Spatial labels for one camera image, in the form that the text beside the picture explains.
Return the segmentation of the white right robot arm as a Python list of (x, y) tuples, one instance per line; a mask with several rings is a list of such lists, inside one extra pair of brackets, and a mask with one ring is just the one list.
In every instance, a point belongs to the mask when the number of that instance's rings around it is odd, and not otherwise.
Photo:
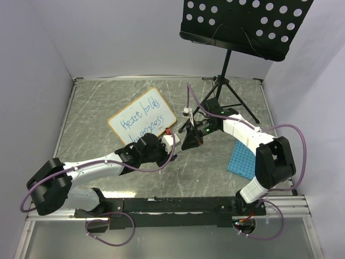
[(276, 138), (262, 132), (236, 110), (221, 107), (217, 98), (204, 102), (201, 110), (208, 117), (199, 122), (189, 119), (181, 149), (184, 151), (201, 146), (204, 136), (218, 130), (245, 145), (255, 155), (255, 176), (237, 192), (235, 208), (238, 213), (247, 215), (254, 209), (254, 202), (277, 184), (295, 175), (296, 167), (289, 141), (285, 137)]

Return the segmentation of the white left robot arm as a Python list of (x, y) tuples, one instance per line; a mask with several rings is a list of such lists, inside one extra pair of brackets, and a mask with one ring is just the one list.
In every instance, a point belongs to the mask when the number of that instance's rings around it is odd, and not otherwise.
[(158, 138), (147, 133), (137, 142), (100, 158), (80, 162), (62, 162), (59, 158), (48, 160), (27, 182), (27, 196), (32, 199), (34, 210), (46, 216), (60, 208), (74, 208), (102, 216), (107, 209), (100, 189), (80, 189), (80, 186), (110, 176), (143, 172), (141, 165), (157, 164), (163, 169), (175, 160), (175, 148), (180, 139), (174, 133)]

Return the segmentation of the yellow framed whiteboard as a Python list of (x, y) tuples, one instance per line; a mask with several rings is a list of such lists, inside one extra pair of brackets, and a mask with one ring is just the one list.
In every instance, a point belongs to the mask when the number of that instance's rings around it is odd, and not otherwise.
[(160, 136), (177, 117), (161, 92), (152, 87), (108, 119), (108, 125), (124, 145), (137, 142), (146, 133)]

